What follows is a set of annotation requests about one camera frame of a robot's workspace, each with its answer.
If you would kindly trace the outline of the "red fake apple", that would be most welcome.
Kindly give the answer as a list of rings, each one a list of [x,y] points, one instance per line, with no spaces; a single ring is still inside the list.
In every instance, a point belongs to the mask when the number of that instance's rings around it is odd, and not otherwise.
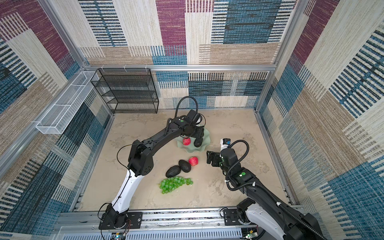
[[[199,159],[197,157],[191,157],[189,158],[189,164],[191,166],[196,166],[199,164]]]
[[[191,138],[184,138],[183,139],[183,145],[184,146],[189,146],[191,144],[192,140]]]

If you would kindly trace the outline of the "dark fake avocado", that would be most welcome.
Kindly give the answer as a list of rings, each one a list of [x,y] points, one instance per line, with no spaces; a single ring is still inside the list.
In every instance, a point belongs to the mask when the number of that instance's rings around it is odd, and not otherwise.
[[[179,160],[179,167],[185,173],[189,173],[192,170],[191,164],[185,160]]]
[[[173,178],[181,173],[181,167],[180,166],[172,166],[170,167],[166,172],[167,178]]]
[[[203,138],[202,137],[196,138],[195,141],[194,141],[194,146],[196,148],[199,148],[202,145],[202,143],[203,143]]]

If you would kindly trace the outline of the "green fake grape bunch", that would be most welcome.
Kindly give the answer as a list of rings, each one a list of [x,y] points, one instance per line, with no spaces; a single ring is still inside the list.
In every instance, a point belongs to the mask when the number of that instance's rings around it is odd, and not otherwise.
[[[162,180],[159,183],[159,189],[161,189],[162,194],[167,194],[175,191],[177,188],[187,185],[190,186],[194,182],[190,178],[182,178],[182,177],[172,177]]]

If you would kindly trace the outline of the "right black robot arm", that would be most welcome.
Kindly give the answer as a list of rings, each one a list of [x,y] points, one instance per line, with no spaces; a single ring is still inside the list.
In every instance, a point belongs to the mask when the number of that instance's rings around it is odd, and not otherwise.
[[[247,198],[237,206],[239,220],[260,226],[277,240],[324,240],[318,220],[302,214],[273,194],[250,170],[242,167],[231,148],[207,152],[207,163],[218,167],[232,192]]]

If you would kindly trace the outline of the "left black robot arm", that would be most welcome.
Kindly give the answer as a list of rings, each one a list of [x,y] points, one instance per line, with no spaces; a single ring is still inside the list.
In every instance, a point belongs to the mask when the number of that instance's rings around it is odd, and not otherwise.
[[[154,136],[143,141],[136,140],[130,145],[126,177],[114,200],[109,204],[105,203],[107,207],[100,216],[99,230],[119,230],[135,224],[129,217],[128,210],[141,180],[154,167],[153,156],[175,138],[196,137],[198,133],[202,133],[204,126],[200,123],[204,120],[205,117],[197,110],[190,110],[187,115],[168,119],[166,127]]]

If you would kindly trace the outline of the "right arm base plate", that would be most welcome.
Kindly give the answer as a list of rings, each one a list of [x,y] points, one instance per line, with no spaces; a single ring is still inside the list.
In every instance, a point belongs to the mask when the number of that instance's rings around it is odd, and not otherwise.
[[[249,225],[250,221],[246,216],[246,212],[238,209],[223,208],[220,215],[224,219],[226,226]]]

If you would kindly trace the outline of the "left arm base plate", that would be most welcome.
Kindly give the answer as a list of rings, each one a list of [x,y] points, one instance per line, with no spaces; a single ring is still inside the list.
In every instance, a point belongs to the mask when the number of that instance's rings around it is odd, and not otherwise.
[[[99,224],[99,230],[139,229],[142,218],[143,212],[124,212],[117,214],[115,211],[112,211],[104,213]]]

